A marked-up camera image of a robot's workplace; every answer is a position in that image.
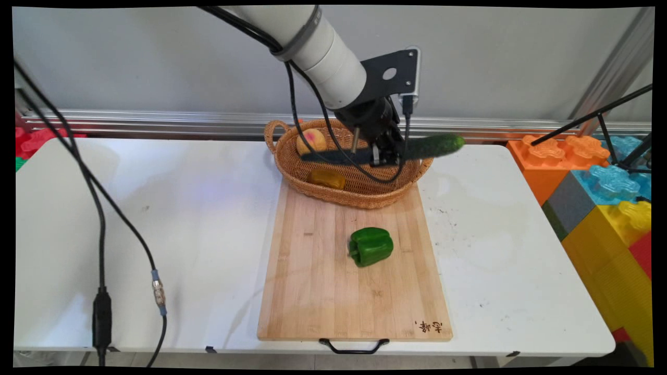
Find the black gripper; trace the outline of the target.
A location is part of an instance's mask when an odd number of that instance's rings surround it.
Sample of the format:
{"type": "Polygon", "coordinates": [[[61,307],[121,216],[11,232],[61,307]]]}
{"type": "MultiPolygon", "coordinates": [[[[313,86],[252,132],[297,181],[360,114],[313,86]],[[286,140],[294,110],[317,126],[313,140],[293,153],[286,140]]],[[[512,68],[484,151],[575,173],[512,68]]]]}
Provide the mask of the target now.
{"type": "Polygon", "coordinates": [[[391,97],[385,96],[336,111],[336,118],[352,133],[372,146],[370,166],[379,168],[404,162],[405,140],[398,127],[400,118],[391,97]]]}

